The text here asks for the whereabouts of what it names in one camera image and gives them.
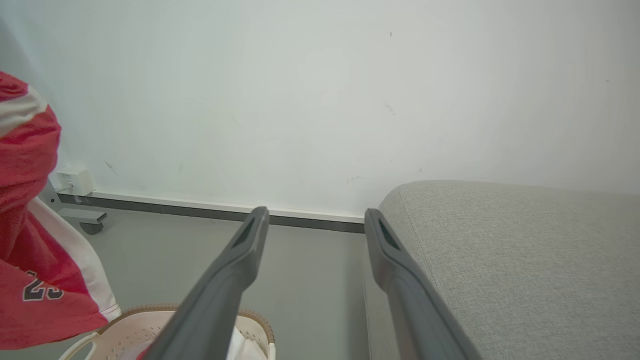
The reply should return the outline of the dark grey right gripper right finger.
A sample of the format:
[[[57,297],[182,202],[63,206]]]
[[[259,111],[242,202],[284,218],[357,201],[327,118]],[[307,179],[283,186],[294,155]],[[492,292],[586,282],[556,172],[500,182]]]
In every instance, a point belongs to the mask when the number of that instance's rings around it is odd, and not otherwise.
[[[372,275],[390,305],[400,357],[479,360],[477,348],[380,210],[366,210],[364,230]]]

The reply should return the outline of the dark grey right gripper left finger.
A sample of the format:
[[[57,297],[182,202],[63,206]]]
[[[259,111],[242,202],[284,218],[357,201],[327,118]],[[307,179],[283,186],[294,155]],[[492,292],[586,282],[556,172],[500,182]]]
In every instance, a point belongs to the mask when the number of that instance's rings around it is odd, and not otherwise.
[[[258,277],[269,224],[267,207],[250,212],[149,346],[144,359],[226,359],[242,294]]]

